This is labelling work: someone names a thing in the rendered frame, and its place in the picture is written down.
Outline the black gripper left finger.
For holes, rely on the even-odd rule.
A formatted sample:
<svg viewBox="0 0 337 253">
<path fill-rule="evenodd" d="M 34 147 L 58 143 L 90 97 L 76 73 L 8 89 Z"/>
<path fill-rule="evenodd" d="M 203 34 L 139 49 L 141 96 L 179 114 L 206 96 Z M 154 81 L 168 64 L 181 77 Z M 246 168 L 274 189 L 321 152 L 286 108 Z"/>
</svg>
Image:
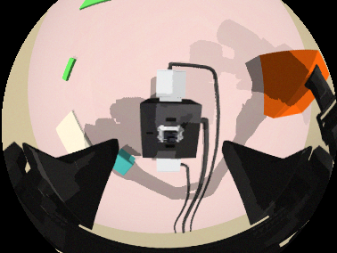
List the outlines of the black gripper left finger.
<svg viewBox="0 0 337 253">
<path fill-rule="evenodd" d="M 58 158 L 26 142 L 22 150 L 29 168 L 53 187 L 65 208 L 81 221 L 79 224 L 93 230 L 98 205 L 119 154 L 118 138 Z"/>
</svg>

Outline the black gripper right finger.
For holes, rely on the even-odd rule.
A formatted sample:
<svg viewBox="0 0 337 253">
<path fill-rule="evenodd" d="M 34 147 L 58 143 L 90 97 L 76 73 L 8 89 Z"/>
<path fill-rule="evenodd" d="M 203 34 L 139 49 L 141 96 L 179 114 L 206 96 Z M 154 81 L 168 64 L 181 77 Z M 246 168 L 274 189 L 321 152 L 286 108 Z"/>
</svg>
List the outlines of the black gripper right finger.
<svg viewBox="0 0 337 253">
<path fill-rule="evenodd" d="M 243 144 L 224 141 L 223 159 L 232 174 L 250 225 L 268 216 L 267 210 L 283 194 L 295 170 L 311 156 L 312 147 L 297 151 L 287 158 L 254 151 Z"/>
</svg>

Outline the green flat rectangular block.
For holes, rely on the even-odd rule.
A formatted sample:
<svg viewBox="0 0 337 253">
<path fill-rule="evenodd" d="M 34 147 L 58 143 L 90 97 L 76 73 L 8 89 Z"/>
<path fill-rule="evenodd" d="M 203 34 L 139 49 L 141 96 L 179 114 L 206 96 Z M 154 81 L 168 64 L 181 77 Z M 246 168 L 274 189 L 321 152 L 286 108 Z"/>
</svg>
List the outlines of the green flat rectangular block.
<svg viewBox="0 0 337 253">
<path fill-rule="evenodd" d="M 87 7 L 90 7 L 90 5 L 100 4 L 101 2 L 107 2 L 107 1 L 109 0 L 86 0 L 83 2 L 83 4 L 81 5 L 81 8 L 79 9 L 87 8 Z"/>
</svg>

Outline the teal cube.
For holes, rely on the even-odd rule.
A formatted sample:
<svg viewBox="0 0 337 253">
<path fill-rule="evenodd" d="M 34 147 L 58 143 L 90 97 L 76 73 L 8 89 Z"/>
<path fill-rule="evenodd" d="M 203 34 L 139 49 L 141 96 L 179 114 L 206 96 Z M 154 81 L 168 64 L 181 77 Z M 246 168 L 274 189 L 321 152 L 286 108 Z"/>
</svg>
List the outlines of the teal cube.
<svg viewBox="0 0 337 253">
<path fill-rule="evenodd" d="M 119 149 L 119 154 L 116 155 L 114 169 L 116 172 L 125 175 L 126 172 L 134 165 L 134 156 L 129 155 L 128 152 L 123 151 L 123 149 Z"/>
</svg>

